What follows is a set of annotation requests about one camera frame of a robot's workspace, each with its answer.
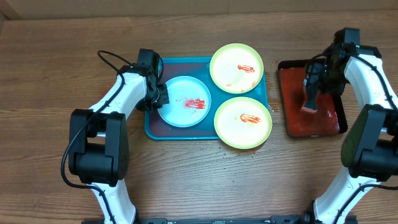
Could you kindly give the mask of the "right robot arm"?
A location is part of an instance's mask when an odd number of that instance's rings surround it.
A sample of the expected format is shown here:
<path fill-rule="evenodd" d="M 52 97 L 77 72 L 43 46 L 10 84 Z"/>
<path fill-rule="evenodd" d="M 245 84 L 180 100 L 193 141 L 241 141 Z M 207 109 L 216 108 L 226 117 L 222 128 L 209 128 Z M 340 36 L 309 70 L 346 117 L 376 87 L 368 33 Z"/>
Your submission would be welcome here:
<path fill-rule="evenodd" d="M 397 95 L 377 47 L 360 43 L 359 29 L 341 29 L 333 43 L 306 65 L 302 110 L 315 112 L 321 93 L 342 95 L 349 83 L 361 109 L 341 146 L 343 167 L 326 192 L 302 215 L 302 223 L 356 223 L 349 212 L 371 190 L 397 175 Z"/>

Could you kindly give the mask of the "red and black sponge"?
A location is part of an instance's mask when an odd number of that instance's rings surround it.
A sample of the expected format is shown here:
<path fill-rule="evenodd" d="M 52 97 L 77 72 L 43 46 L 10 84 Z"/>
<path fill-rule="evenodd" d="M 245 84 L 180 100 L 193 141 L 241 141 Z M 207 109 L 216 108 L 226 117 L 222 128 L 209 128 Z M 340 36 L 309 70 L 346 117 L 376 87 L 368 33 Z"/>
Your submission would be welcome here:
<path fill-rule="evenodd" d="M 314 86 L 305 86 L 303 88 L 304 102 L 301 110 L 308 113 L 317 111 L 318 88 Z"/>

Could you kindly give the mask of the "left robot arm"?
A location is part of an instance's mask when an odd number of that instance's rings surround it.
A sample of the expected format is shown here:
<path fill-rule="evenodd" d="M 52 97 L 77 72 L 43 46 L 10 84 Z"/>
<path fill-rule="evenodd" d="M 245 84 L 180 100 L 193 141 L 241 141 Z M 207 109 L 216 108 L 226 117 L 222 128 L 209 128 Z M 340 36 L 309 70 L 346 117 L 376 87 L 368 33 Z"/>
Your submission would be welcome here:
<path fill-rule="evenodd" d="M 129 198 L 125 176 L 129 168 L 127 119 L 134 110 L 148 113 L 169 103 L 160 82 L 163 61 L 150 49 L 140 49 L 136 62 L 115 65 L 116 81 L 96 104 L 75 109 L 70 116 L 69 143 L 60 174 L 76 189 L 90 189 L 103 211 L 100 223 L 135 223 L 137 210 Z"/>

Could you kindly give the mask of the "light blue plate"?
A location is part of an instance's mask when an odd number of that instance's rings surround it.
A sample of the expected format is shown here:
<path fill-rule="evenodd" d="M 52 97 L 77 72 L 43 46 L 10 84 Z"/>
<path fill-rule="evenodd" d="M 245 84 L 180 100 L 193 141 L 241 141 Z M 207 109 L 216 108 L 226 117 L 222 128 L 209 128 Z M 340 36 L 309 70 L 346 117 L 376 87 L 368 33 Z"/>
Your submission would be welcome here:
<path fill-rule="evenodd" d="M 158 109 L 160 117 L 169 125 L 187 128 L 200 123 L 211 108 L 211 94 L 199 79 L 190 76 L 174 77 L 165 83 L 169 103 Z"/>

